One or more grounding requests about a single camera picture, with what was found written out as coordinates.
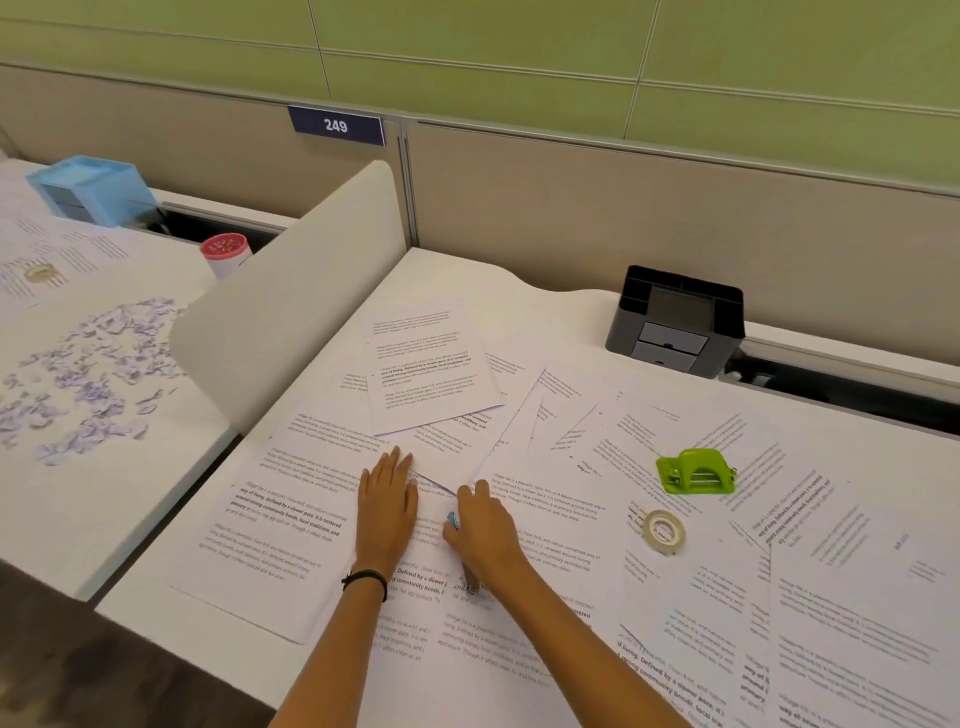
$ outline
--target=floor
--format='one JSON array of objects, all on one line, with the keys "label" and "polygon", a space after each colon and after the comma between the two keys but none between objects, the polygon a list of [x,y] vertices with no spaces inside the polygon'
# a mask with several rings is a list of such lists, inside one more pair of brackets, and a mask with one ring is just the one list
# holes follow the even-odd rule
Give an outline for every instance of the floor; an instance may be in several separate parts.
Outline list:
[{"label": "floor", "polygon": [[273,714],[0,562],[0,728],[263,728]]}]

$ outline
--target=desk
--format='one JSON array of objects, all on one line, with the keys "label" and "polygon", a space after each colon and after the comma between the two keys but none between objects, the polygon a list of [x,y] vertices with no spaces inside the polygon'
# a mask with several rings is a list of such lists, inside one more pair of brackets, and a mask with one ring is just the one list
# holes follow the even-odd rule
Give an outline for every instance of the desk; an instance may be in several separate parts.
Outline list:
[{"label": "desk", "polygon": [[[9,180],[40,166],[8,160],[0,170]],[[131,234],[143,239],[142,257],[0,324],[0,376],[88,316],[152,297],[184,306],[214,283],[195,246]],[[0,447],[0,558],[64,594],[93,596],[235,436],[196,385],[185,376],[175,382],[142,442],[107,440],[54,467],[25,448]]]},{"label": "desk", "polygon": [[[239,690],[278,706],[306,660],[310,645],[289,643],[175,592],[164,584],[164,572],[204,511],[227,488],[233,473],[261,451],[295,401],[321,391],[355,360],[352,357],[357,342],[362,341],[365,310],[445,297],[463,299],[486,336],[534,330],[551,343],[555,354],[608,375],[629,375],[636,388],[656,389],[679,403],[732,388],[737,396],[784,428],[805,430],[813,456],[829,462],[836,480],[856,477],[857,482],[875,490],[878,504],[896,509],[905,520],[933,519],[932,526],[943,538],[956,521],[960,489],[950,483],[955,484],[955,474],[960,472],[957,441],[609,353],[603,347],[616,307],[614,293],[541,291],[502,268],[415,248],[116,584],[97,611]],[[904,483],[910,484],[909,492]]]}]

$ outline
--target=green hole punch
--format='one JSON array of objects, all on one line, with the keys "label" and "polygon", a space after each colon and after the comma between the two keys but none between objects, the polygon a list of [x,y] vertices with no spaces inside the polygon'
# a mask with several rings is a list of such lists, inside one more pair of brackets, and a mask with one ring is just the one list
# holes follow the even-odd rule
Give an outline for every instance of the green hole punch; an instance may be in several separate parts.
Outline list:
[{"label": "green hole punch", "polygon": [[736,470],[716,449],[686,449],[677,457],[659,457],[657,472],[663,490],[675,496],[723,495],[736,489]]}]

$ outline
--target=black wristband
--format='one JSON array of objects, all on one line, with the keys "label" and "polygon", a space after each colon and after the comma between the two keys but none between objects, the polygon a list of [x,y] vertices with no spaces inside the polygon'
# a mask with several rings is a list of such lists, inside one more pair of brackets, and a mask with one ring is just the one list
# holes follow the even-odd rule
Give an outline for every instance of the black wristband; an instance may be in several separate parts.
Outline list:
[{"label": "black wristband", "polygon": [[379,571],[374,571],[373,569],[361,569],[357,573],[348,574],[346,577],[341,579],[341,583],[344,585],[344,591],[347,590],[347,587],[352,584],[357,579],[376,579],[380,582],[380,586],[383,587],[383,601],[387,600],[387,579],[384,578],[383,574]]}]

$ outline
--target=black desk organizer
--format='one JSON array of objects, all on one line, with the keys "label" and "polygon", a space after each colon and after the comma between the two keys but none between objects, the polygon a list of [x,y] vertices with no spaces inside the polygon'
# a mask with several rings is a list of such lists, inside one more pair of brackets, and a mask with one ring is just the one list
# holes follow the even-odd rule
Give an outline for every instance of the black desk organizer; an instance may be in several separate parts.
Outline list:
[{"label": "black desk organizer", "polygon": [[713,378],[743,341],[743,292],[632,265],[607,350]]}]

